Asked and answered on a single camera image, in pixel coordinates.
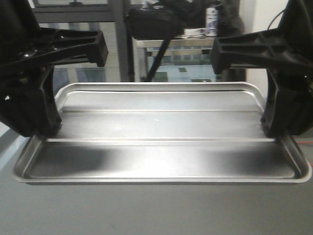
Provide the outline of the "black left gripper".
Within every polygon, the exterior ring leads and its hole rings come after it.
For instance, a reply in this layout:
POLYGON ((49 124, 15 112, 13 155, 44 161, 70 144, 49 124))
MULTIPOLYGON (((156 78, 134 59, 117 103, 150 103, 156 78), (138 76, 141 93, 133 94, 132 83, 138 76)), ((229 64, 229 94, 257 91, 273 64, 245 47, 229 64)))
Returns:
POLYGON ((53 65, 89 62, 104 67, 107 56, 102 31, 40 27, 28 1, 2 0, 0 71, 12 74, 0 77, 0 121, 24 137, 38 130, 56 135, 62 119, 54 97, 53 65))

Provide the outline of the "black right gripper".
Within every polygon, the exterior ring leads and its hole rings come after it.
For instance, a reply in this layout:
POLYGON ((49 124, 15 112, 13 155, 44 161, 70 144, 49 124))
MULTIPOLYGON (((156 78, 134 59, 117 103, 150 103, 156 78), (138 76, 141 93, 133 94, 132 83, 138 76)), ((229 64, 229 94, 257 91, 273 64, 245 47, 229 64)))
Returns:
POLYGON ((313 2, 288 1, 277 28, 216 38, 211 52, 213 71, 232 64, 266 68, 268 95, 260 119, 264 134, 302 135, 313 126, 313 2), (299 74, 287 75, 273 71, 299 74))

